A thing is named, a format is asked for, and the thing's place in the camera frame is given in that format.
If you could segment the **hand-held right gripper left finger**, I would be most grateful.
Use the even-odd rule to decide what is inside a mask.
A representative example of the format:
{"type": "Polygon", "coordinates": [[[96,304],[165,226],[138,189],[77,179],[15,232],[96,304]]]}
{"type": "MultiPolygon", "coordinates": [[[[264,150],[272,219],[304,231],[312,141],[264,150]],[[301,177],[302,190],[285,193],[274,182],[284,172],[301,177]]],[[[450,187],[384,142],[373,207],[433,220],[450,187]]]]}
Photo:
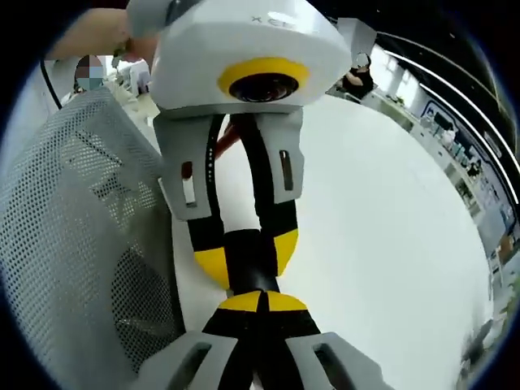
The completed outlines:
{"type": "Polygon", "coordinates": [[[143,362],[138,389],[250,389],[262,292],[223,301],[202,331],[188,331],[143,362]]]}

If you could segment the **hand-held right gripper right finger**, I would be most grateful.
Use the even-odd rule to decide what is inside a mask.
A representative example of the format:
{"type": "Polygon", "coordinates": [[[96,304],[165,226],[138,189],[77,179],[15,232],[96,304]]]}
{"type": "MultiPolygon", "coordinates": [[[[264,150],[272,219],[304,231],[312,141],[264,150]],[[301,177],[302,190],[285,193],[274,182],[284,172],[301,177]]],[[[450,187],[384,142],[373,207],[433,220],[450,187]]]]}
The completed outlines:
{"type": "Polygon", "coordinates": [[[390,389],[380,365],[335,332],[321,332],[297,298],[265,292],[266,389],[390,389]]]}

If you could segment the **person's left hand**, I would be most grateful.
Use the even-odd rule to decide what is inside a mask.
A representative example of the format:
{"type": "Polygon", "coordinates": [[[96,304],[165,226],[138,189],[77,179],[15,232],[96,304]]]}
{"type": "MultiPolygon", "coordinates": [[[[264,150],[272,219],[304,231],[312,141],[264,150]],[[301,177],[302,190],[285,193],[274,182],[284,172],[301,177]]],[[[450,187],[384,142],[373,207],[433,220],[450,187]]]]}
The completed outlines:
{"type": "Polygon", "coordinates": [[[130,63],[144,60],[149,67],[152,67],[157,46],[158,36],[128,38],[123,45],[123,52],[119,55],[119,58],[130,63]]]}

